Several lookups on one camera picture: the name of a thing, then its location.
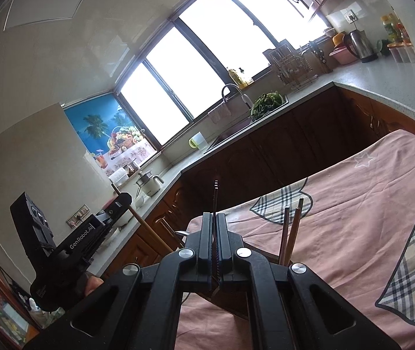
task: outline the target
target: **ceiling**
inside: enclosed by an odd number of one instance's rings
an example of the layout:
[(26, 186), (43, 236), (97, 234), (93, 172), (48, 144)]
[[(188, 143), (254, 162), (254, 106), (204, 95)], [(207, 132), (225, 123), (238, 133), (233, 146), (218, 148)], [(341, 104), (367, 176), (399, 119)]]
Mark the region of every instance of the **ceiling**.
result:
[(3, 30), (0, 133), (50, 105), (111, 90), (125, 65), (186, 0), (82, 0), (73, 18)]

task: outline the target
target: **towel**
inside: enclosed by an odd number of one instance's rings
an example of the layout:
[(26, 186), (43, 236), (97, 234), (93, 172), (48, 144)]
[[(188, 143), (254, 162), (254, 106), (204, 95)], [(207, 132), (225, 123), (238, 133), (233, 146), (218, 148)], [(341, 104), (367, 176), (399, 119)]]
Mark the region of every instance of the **towel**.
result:
[(207, 113), (207, 115), (212, 120), (212, 122), (217, 124), (221, 119), (231, 116), (232, 113), (227, 104), (225, 104), (225, 101), (223, 101), (221, 104), (217, 105), (214, 109)]

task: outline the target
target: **silver bolt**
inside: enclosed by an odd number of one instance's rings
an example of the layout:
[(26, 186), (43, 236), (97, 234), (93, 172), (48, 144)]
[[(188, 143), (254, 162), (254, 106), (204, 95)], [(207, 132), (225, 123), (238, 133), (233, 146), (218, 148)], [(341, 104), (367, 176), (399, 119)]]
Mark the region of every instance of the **silver bolt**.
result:
[(194, 255), (194, 251), (191, 249), (181, 249), (178, 255), (182, 258), (191, 258)]
[(138, 266), (136, 266), (136, 265), (126, 265), (124, 268), (123, 268), (123, 273), (126, 275), (126, 276), (131, 276), (131, 275), (134, 275), (135, 273), (137, 273), (139, 271), (139, 267)]
[(294, 273), (305, 273), (306, 266), (303, 263), (294, 263), (292, 264), (292, 271)]
[(241, 258), (247, 258), (251, 255), (251, 250), (246, 247), (241, 247), (237, 250), (237, 255)]

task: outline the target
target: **kitchen counter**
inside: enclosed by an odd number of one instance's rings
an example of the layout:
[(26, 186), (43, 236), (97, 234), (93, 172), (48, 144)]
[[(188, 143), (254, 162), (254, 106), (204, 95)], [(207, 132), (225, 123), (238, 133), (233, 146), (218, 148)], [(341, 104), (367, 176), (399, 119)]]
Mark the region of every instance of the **kitchen counter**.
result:
[[(183, 172), (333, 86), (346, 88), (380, 101), (415, 120), (415, 64), (395, 63), (392, 57), (388, 57), (366, 64), (355, 62), (338, 67), (332, 73), (318, 77), (311, 85), (288, 94), (289, 104), (239, 131), (208, 152), (195, 151), (175, 164), (164, 173), (165, 183), (160, 191), (146, 198), (145, 204), (137, 209), (138, 214), (146, 218)], [(117, 238), (94, 255), (94, 261), (88, 270), (95, 275), (101, 275), (138, 227), (139, 223), (132, 217), (128, 224), (122, 227)]]

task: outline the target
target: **window pane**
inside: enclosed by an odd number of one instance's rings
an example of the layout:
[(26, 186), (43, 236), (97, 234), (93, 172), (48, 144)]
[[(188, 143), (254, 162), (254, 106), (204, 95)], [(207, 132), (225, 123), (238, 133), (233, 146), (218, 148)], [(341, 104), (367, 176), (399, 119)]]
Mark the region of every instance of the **window pane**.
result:
[(122, 94), (161, 145), (188, 125), (188, 120), (143, 64), (131, 74)]
[(304, 20), (287, 0), (240, 0), (280, 42), (287, 39), (294, 48), (323, 35), (327, 25), (315, 16)]
[(107, 176), (133, 159), (141, 165), (157, 152), (113, 94), (84, 101), (64, 112)]
[(176, 28), (147, 59), (194, 117), (222, 98), (222, 79)]
[(226, 68), (254, 76), (269, 62), (263, 51), (275, 46), (231, 0), (197, 0), (180, 18)]

